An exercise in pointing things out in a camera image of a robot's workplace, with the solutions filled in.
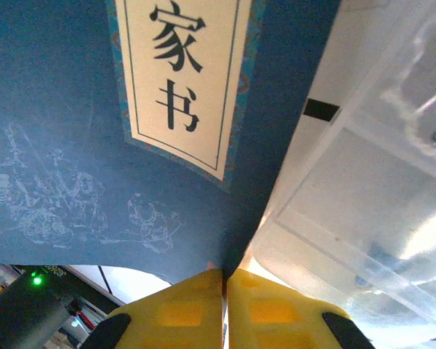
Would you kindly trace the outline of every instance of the blue book cover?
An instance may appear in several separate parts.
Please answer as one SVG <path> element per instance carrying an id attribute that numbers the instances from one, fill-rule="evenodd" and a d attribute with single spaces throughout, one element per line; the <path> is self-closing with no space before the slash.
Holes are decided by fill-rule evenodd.
<path id="1" fill-rule="evenodd" d="M 212 63 L 200 59 L 200 43 L 219 21 L 192 15 L 181 1 L 158 3 L 146 14 L 146 28 L 158 31 L 156 44 L 166 48 L 156 62 L 174 75 L 152 89 L 162 94 L 153 108 L 164 108 L 165 127 L 192 133 L 206 125 L 193 103 L 207 97 L 202 87 L 208 83 L 182 86 L 176 73 L 181 57 L 192 73 L 200 67 L 206 73 Z M 207 265 L 228 272 L 237 266 L 278 176 L 338 6 L 249 3 L 238 73 L 228 70 L 237 91 L 229 85 L 235 101 L 227 108 L 225 152 L 220 170 L 212 172 L 133 137 L 126 76 L 136 70 L 126 67 L 124 22 L 113 0 L 0 1 L 0 263 L 122 266 L 172 283 Z M 190 33 L 178 30 L 179 39 L 172 39 L 172 23 Z M 172 105 L 174 99 L 181 104 Z M 178 113 L 187 116 L 184 125 Z M 209 156 L 202 148 L 197 151 Z"/>

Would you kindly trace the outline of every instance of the line drawing illustration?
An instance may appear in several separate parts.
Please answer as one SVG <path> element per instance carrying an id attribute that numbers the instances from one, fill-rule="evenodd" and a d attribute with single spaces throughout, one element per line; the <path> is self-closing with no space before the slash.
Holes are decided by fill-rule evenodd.
<path id="1" fill-rule="evenodd" d="M 0 137 L 0 234 L 18 230 L 36 244 L 60 248 L 74 237 L 105 238 L 100 181 L 78 170 L 60 149 L 40 157 L 17 124 L 10 123 Z M 31 168 L 36 160 L 37 168 Z"/>
<path id="2" fill-rule="evenodd" d="M 19 124 L 0 126 L 0 235 L 19 232 L 57 248 L 71 248 L 75 240 L 141 243 L 159 254 L 173 248 L 172 236 L 183 226 L 176 212 L 135 193 L 126 205 L 131 227 L 111 238 L 100 204 L 104 185 L 61 149 L 45 153 Z"/>
<path id="3" fill-rule="evenodd" d="M 155 253 L 163 254 L 173 248 L 172 236 L 183 226 L 176 212 L 157 201 L 146 201 L 135 193 L 127 202 L 129 221 L 136 227 L 125 230 L 129 237 L 122 240 L 107 240 L 105 243 L 140 242 Z"/>

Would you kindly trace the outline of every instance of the green led light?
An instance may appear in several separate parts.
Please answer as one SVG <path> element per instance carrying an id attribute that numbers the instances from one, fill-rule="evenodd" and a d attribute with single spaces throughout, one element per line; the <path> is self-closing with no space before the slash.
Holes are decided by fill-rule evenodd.
<path id="1" fill-rule="evenodd" d="M 42 283 L 42 278 L 40 276 L 37 276 L 32 280 L 32 283 L 36 286 L 40 285 Z"/>

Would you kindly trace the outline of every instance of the white surface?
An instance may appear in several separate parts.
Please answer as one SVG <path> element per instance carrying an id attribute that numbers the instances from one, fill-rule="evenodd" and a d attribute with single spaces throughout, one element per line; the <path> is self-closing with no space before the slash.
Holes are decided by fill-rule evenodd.
<path id="1" fill-rule="evenodd" d="M 410 347 L 410 348 L 407 348 L 407 349 L 436 349 L 436 340 L 434 340 L 434 341 L 429 341 L 429 342 L 426 342 L 426 343 L 424 343 L 423 344 L 423 348 L 421 348 L 421 347 Z"/>
<path id="2" fill-rule="evenodd" d="M 107 290 L 96 265 L 72 265 L 79 273 Z M 128 268 L 102 266 L 105 277 L 115 297 L 125 303 L 134 302 L 170 286 L 159 277 Z"/>
<path id="3" fill-rule="evenodd" d="M 281 202 L 284 189 L 291 187 L 294 176 L 307 160 L 307 157 L 317 144 L 320 136 L 329 128 L 329 125 L 328 122 L 323 120 L 306 115 L 300 116 L 299 123 L 292 137 L 288 152 L 284 158 L 283 166 L 281 167 L 260 225 L 263 224 L 271 211 L 276 208 L 276 204 Z"/>
<path id="4" fill-rule="evenodd" d="M 378 349 L 436 337 L 436 1 L 383 2 L 336 20 L 344 53 L 327 49 L 310 97 L 342 111 L 312 150 L 288 152 L 249 248 L 344 308 Z M 361 45 L 339 62 L 348 28 Z"/>

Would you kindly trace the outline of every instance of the black tape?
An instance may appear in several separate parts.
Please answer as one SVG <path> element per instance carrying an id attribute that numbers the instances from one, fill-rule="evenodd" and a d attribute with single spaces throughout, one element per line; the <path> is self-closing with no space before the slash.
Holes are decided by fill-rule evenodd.
<path id="1" fill-rule="evenodd" d="M 304 115 L 330 122 L 339 110 L 338 105 L 308 99 L 305 105 Z"/>

